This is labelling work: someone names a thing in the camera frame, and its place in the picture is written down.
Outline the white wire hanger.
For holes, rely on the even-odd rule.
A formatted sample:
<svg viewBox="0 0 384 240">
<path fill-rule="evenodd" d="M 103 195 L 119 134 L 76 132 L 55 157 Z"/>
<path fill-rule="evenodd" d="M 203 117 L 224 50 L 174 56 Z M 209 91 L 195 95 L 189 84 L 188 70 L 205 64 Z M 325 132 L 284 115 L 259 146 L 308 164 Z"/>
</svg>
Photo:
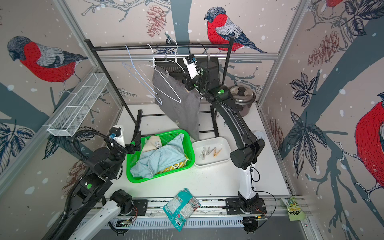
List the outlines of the white wire hanger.
<svg viewBox="0 0 384 240">
<path fill-rule="evenodd" d="M 176 44 L 176 49 L 174 50 L 174 59 L 171 59 L 171 60 L 177 60 L 178 59 L 178 57 L 177 57 L 177 51 L 178 51 L 178 48 L 179 48 L 179 46 L 178 46 L 178 43 L 175 41 L 175 40 L 173 40 L 173 39 L 170 39 L 170 40 L 168 40 L 168 44 L 170 43 L 170 41 L 174 41 L 175 42 L 175 44 Z"/>
<path fill-rule="evenodd" d="M 164 81 L 165 81 L 165 83 L 171 88 L 171 90 L 172 90 L 172 92 L 176 95 L 176 98 L 173 98 L 173 97 L 171 97 L 171 96 L 169 96 L 168 94 L 166 94 L 164 91 L 162 91 L 161 89 L 159 89 L 158 87 L 156 87 L 155 85 L 154 85 L 154 83 L 153 82 L 151 82 L 150 81 L 150 79 L 149 79 L 149 77 L 146 75 L 146 73 L 144 72 L 144 70 L 141 68 L 141 65 L 139 65 L 139 68 L 141 68 L 141 70 L 144 72 L 144 73 L 142 73 L 143 75 L 144 75 L 144 79 L 147 81 L 147 82 L 149 82 L 149 84 L 154 88 L 154 90 L 159 94 L 159 93 L 162 93 L 163 95 L 165 95 L 166 97 L 168 97 L 169 99 L 171 99 L 171 100 L 173 100 L 174 102 L 176 102 L 176 103 L 181 103 L 182 102 L 182 100 L 181 100 L 181 98 L 179 97 L 179 95 L 177 94 L 177 92 L 174 90 L 174 88 L 171 86 L 171 84 L 168 82 L 168 80 L 167 80 L 167 75 L 165 75 L 165 74 L 163 74 L 162 72 L 160 72 L 158 69 L 157 69 L 157 67 L 156 67 L 156 65 L 155 65 L 155 54 L 154 54 L 154 50 L 153 50 L 153 48 L 152 48 L 152 46 L 150 45 L 150 44 L 147 44 L 147 46 L 150 48 L 150 50 L 151 50 L 151 52 L 152 52 L 152 65 L 146 65 L 146 67 L 152 67 L 153 68 L 153 70 L 154 70 L 154 74 L 155 73 L 157 73 L 158 74 L 158 77 L 161 77 Z"/>
</svg>

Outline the yellow striped towel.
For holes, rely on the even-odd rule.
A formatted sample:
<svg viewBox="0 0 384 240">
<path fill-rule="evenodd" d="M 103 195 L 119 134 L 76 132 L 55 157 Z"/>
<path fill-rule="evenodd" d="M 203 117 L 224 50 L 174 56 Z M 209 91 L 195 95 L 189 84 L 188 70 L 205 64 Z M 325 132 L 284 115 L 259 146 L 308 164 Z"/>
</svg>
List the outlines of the yellow striped towel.
<svg viewBox="0 0 384 240">
<path fill-rule="evenodd" d="M 176 170 L 176 169 L 181 169 L 183 167 L 185 167 L 185 165 L 188 163 L 188 160 L 185 160 L 184 162 L 180 162 L 180 163 L 177 163 L 177 164 L 174 164 L 160 172 L 158 172 L 158 174 L 162 174 L 162 173 L 166 173 L 166 172 L 170 172 L 170 171 L 173 171 L 173 170 Z"/>
</svg>

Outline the light blue wire hanger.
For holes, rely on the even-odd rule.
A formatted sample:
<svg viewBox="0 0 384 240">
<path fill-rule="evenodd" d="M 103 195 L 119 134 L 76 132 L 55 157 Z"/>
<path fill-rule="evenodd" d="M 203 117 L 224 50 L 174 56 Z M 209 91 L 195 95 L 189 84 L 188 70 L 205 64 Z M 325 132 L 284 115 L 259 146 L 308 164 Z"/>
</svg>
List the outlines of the light blue wire hanger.
<svg viewBox="0 0 384 240">
<path fill-rule="evenodd" d="M 150 96 L 160 105 L 163 105 L 162 100 L 159 98 L 158 93 L 154 90 L 154 88 L 147 82 L 141 73 L 144 73 L 141 68 L 139 70 L 136 68 L 130 50 L 127 45 L 125 45 L 125 49 L 130 57 L 130 64 L 122 62 L 123 67 L 150 93 Z"/>
</svg>

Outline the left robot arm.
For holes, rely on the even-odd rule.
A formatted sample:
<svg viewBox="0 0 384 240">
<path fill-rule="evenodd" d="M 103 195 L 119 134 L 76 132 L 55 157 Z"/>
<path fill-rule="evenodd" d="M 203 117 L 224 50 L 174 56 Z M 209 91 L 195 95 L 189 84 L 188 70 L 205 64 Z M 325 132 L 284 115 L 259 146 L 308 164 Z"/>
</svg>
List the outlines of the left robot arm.
<svg viewBox="0 0 384 240">
<path fill-rule="evenodd" d="M 77 143 L 78 138 L 85 134 L 101 137 L 107 143 L 107 147 L 97 149 L 90 157 L 85 156 Z M 89 211 L 105 197 L 106 191 L 113 184 L 112 181 L 123 173 L 123 163 L 127 155 L 133 155 L 142 148 L 140 131 L 136 132 L 132 144 L 119 143 L 118 138 L 122 135 L 122 128 L 113 127 L 108 135 L 96 130 L 82 129 L 72 136 L 71 147 L 81 157 L 87 169 L 71 189 L 62 214 L 44 235 L 45 240 L 91 239 L 119 214 L 134 213 L 132 219 L 134 221 L 137 219 L 139 210 L 132 196 L 124 190 L 117 190 L 82 230 L 77 228 Z"/>
</svg>

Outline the dark grey towel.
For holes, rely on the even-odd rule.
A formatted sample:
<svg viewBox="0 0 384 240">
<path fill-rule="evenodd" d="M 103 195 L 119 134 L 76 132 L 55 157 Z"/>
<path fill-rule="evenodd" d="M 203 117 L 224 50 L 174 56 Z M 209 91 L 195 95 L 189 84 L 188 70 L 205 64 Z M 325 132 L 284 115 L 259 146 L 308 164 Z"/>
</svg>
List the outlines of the dark grey towel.
<svg viewBox="0 0 384 240">
<path fill-rule="evenodd" d="M 152 83 L 156 96 L 161 101 L 160 109 L 180 129 L 185 130 L 191 138 L 198 141 L 200 139 L 200 94 L 196 90 L 187 91 L 183 83 L 159 67 L 154 69 Z"/>
</svg>

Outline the white wire hanger front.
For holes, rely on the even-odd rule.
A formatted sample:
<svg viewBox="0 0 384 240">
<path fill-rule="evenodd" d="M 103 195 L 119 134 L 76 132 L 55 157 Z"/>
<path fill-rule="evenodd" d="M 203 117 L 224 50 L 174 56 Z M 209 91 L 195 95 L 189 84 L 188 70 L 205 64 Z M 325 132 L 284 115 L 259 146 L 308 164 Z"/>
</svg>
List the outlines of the white wire hanger front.
<svg viewBox="0 0 384 240">
<path fill-rule="evenodd" d="M 149 82 L 149 84 L 154 88 L 154 90 L 159 94 L 159 93 L 162 93 L 163 95 L 165 95 L 166 97 L 168 97 L 169 99 L 171 99 L 171 100 L 173 100 L 174 102 L 176 102 L 176 103 L 181 103 L 182 102 L 182 100 L 181 100 L 181 98 L 179 97 L 179 95 L 177 94 L 177 92 L 174 90 L 174 88 L 171 86 L 171 84 L 168 82 L 168 80 L 167 80 L 167 75 L 165 75 L 165 74 L 163 74 L 162 72 L 160 72 L 158 69 L 157 69 L 157 67 L 156 67 L 156 65 L 155 65 L 155 54 L 154 54 L 154 50 L 153 50 L 153 48 L 152 48 L 152 46 L 150 45 L 150 44 L 147 44 L 147 46 L 150 48 L 150 50 L 151 50 L 151 52 L 152 52 L 152 65 L 146 65 L 146 67 L 152 67 L 153 68 L 153 70 L 154 70 L 154 74 L 155 73 L 157 73 L 158 74 L 158 77 L 161 77 L 164 81 L 165 81 L 165 83 L 171 88 L 171 90 L 172 90 L 172 92 L 176 95 L 176 98 L 173 98 L 173 97 L 171 97 L 171 96 L 169 96 L 168 94 L 166 94 L 164 91 L 162 91 L 161 89 L 159 89 L 158 87 L 156 87 L 155 85 L 154 85 L 154 83 L 153 82 L 151 82 L 150 81 L 150 79 L 149 79 L 149 77 L 146 75 L 146 73 L 144 72 L 144 70 L 141 68 L 141 65 L 139 65 L 139 68 L 141 68 L 141 70 L 144 72 L 144 73 L 142 73 L 143 75 L 144 75 L 144 79 L 147 81 L 147 82 Z"/>
</svg>

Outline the light blue towel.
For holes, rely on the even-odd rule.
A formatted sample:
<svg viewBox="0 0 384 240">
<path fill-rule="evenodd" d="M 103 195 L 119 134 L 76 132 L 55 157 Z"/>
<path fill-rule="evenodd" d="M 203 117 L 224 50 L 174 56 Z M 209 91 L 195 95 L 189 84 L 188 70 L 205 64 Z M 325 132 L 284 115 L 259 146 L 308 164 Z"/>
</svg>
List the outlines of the light blue towel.
<svg viewBox="0 0 384 240">
<path fill-rule="evenodd" d="M 146 140 L 138 162 L 131 168 L 134 178 L 152 179 L 158 172 L 185 160 L 189 160 L 183 148 L 184 134 L 178 134 L 167 144 L 159 136 Z"/>
</svg>

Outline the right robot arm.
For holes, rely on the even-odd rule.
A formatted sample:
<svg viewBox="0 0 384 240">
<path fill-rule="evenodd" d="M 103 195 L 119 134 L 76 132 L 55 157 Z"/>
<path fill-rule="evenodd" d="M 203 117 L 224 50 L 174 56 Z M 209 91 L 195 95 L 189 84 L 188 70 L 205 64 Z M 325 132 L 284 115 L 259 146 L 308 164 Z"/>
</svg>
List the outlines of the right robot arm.
<svg viewBox="0 0 384 240">
<path fill-rule="evenodd" d="M 237 149 L 230 153 L 230 158 L 240 169 L 241 177 L 238 205 L 234 208 L 245 214 L 266 215 L 263 199 L 253 187 L 252 176 L 256 170 L 254 164 L 265 147 L 265 141 L 257 138 L 247 126 L 229 88 L 220 82 L 220 71 L 214 62 L 201 63 L 193 56 L 183 58 L 183 62 L 188 70 L 183 79 L 186 89 L 197 90 L 218 111 L 235 139 Z"/>
</svg>

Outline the beige clothespin blue towel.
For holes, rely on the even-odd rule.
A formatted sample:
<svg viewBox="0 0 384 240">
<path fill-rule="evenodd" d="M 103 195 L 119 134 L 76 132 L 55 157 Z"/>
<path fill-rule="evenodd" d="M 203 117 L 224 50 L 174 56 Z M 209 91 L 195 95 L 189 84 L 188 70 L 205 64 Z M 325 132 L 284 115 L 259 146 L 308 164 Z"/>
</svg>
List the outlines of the beige clothespin blue towel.
<svg viewBox="0 0 384 240">
<path fill-rule="evenodd" d="M 214 149 L 216 147 L 214 147 L 213 149 L 211 149 L 210 147 L 208 147 L 208 149 L 206 150 L 206 155 L 209 156 L 211 153 L 213 153 Z"/>
</svg>

